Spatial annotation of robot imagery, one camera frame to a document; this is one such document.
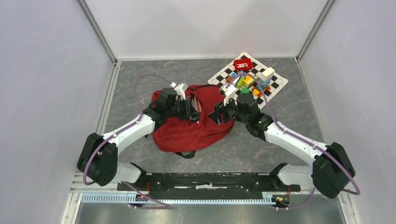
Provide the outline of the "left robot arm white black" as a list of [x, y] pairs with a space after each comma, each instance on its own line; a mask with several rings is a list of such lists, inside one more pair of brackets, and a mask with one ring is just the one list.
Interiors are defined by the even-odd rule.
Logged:
[[112, 181], [128, 182], [135, 190], [143, 189], [147, 178], [132, 163], [118, 161], [120, 153], [138, 139], [147, 136], [167, 123], [169, 118], [198, 119], [192, 101], [186, 95], [185, 83], [164, 88], [153, 105], [144, 109], [135, 119], [103, 135], [90, 134], [77, 162], [83, 172], [85, 185], [105, 186]]

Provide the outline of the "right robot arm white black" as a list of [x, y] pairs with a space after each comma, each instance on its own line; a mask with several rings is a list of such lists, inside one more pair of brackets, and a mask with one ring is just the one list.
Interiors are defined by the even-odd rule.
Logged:
[[342, 191], [357, 196], [361, 194], [354, 180], [356, 172], [341, 144], [325, 144], [288, 129], [261, 112], [256, 100], [249, 94], [241, 94], [227, 103], [216, 103], [208, 118], [217, 125], [231, 120], [241, 122], [252, 136], [299, 157], [310, 166], [309, 177], [313, 187], [328, 198], [334, 199]]

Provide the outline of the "red backpack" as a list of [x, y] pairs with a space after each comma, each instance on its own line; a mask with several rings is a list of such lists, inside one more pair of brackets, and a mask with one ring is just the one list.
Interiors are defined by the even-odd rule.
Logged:
[[197, 150], [224, 138], [232, 130], [234, 121], [217, 125], [208, 117], [208, 114], [213, 112], [215, 104], [224, 99], [218, 86], [192, 85], [187, 88], [186, 96], [192, 100], [196, 98], [200, 103], [200, 118], [196, 121], [168, 118], [167, 122], [157, 127], [151, 135], [160, 150], [190, 159], [195, 156]]

